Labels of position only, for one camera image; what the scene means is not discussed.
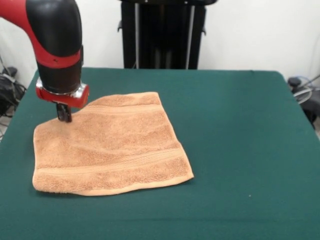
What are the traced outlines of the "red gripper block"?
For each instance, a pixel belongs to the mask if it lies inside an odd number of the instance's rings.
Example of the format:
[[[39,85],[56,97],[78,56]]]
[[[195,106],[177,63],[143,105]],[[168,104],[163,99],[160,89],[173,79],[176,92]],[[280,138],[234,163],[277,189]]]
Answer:
[[[61,122],[71,123],[71,108],[82,108],[85,106],[88,101],[90,88],[87,84],[81,83],[79,88],[72,93],[56,94],[47,91],[43,87],[41,79],[38,78],[35,85],[35,92],[40,99],[56,103],[57,117]]]

